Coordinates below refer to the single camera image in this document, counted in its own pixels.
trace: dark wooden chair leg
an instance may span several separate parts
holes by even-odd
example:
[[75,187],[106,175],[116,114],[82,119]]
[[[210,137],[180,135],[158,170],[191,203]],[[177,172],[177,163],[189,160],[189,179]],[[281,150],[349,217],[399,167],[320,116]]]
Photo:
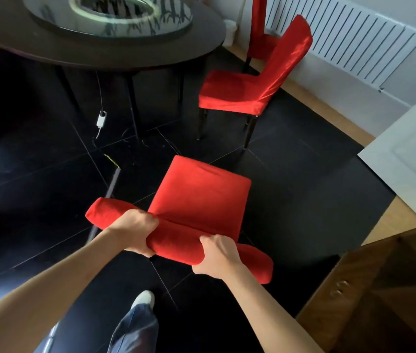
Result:
[[200,108],[197,140],[201,139],[201,134],[203,133],[203,128],[205,127],[207,117],[208,117],[208,109]]
[[133,73],[125,74],[125,80],[128,87],[129,109],[131,112],[131,118],[133,119],[134,133],[136,138],[139,139],[142,135],[141,121],[139,119],[138,106],[136,105],[136,95],[134,94],[133,75]]
[[74,95],[74,92],[72,91],[71,85],[69,84],[69,81],[67,80],[66,74],[64,73],[63,67],[60,65],[55,66],[55,73],[56,76],[59,79],[59,82],[63,86],[64,90],[66,91],[66,94],[71,101],[72,105],[74,106],[74,109],[78,114],[81,114],[81,107],[79,106],[79,103],[77,102],[76,96]]
[[185,79],[185,74],[182,69],[179,70],[179,87],[178,87],[178,102],[179,104],[183,101],[183,81]]
[[242,68],[242,73],[247,73],[249,71],[251,60],[252,60],[252,57],[247,57],[246,62],[244,63],[244,67]]
[[255,129],[255,125],[257,124],[258,116],[252,117],[249,122],[249,128],[247,129],[246,141],[244,142],[244,149],[246,150],[249,146],[250,138],[252,137],[253,130]]

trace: radiator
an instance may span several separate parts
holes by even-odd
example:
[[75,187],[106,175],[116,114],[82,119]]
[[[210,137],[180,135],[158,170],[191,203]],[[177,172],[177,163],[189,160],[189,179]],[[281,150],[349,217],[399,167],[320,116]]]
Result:
[[310,52],[376,89],[416,47],[416,28],[348,0],[268,0],[265,28],[283,35],[302,15]]

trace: wall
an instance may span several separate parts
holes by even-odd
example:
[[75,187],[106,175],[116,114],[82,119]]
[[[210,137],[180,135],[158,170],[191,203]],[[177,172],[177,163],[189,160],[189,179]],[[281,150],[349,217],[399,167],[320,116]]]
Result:
[[[224,18],[235,20],[242,1],[211,0],[211,3]],[[416,27],[416,0],[350,1]],[[238,43],[245,49],[249,44],[251,17],[252,0],[247,0],[238,34]],[[408,110],[400,102],[378,93],[312,54],[305,57],[290,77],[374,136],[380,135]],[[416,49],[383,87],[410,105],[416,103]]]

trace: wooden cabinet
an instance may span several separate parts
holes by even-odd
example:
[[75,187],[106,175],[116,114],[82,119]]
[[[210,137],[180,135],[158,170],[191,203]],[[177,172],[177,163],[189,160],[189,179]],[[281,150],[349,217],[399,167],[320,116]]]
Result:
[[296,319],[326,352],[416,351],[416,229],[346,253]]

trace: red chair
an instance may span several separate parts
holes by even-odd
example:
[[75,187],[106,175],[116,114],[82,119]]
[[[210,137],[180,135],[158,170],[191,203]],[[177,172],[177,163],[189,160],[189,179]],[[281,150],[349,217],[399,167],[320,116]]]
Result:
[[306,20],[297,15],[281,37],[265,68],[258,76],[214,70],[208,74],[199,94],[197,140],[206,122],[208,110],[224,110],[253,115],[248,118],[244,149],[249,145],[258,116],[280,88],[293,68],[306,55],[312,35]]
[[[203,162],[175,156],[148,212],[159,226],[147,238],[157,255],[189,265],[199,264],[205,254],[200,236],[221,234],[239,239],[251,181]],[[99,198],[86,217],[105,229],[129,209],[131,203]],[[269,283],[273,261],[257,248],[237,244],[242,262],[261,284]]]
[[280,40],[278,37],[265,34],[266,14],[267,0],[253,0],[249,50],[242,73],[247,73],[252,58],[267,61]]

